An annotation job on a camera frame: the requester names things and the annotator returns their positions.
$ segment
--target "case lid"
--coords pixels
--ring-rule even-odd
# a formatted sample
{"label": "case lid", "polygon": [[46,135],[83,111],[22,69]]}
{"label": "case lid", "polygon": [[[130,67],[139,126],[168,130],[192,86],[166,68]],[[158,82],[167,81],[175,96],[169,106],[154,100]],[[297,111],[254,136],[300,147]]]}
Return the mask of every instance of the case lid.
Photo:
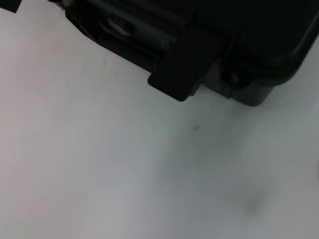
{"label": "case lid", "polygon": [[227,37],[231,65],[273,85],[298,69],[319,32],[319,0],[122,1],[179,28],[196,22]]}

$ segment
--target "white surface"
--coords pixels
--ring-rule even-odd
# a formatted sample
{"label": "white surface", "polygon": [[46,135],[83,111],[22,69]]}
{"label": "white surface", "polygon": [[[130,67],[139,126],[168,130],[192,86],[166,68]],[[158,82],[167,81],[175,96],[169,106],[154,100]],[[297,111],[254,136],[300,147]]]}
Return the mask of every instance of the white surface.
{"label": "white surface", "polygon": [[63,15],[0,10],[1,239],[318,238],[318,42],[260,107],[179,103]]}

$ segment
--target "smudge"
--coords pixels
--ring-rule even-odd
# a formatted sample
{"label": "smudge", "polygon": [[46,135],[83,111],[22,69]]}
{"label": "smudge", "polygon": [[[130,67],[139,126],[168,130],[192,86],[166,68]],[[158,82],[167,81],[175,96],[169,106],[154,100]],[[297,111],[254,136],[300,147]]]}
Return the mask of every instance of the smudge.
{"label": "smudge", "polygon": [[193,131],[197,132],[199,130],[199,125],[196,125],[194,128],[193,128]]}

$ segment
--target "black plastic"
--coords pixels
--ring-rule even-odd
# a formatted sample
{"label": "black plastic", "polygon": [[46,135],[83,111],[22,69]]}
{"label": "black plastic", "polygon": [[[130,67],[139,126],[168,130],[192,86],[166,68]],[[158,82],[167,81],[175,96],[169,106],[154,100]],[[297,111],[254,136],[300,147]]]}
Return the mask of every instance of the black plastic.
{"label": "black plastic", "polygon": [[203,83],[256,106],[295,74],[319,33],[318,0],[61,4],[81,32],[150,71],[150,85],[179,101]]}
{"label": "black plastic", "polygon": [[22,0],[0,0],[0,8],[16,13]]}
{"label": "black plastic", "polygon": [[225,39],[190,26],[149,77],[149,84],[185,101],[203,82],[225,45]]}

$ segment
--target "black plastic case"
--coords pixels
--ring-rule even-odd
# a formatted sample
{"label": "black plastic case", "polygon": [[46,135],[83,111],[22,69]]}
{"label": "black plastic case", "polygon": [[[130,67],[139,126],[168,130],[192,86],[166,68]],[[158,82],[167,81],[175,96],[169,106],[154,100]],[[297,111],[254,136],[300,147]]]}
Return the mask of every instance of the black plastic case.
{"label": "black plastic case", "polygon": [[319,33],[319,0],[58,2],[83,34],[179,101],[204,84],[257,106],[295,74]]}

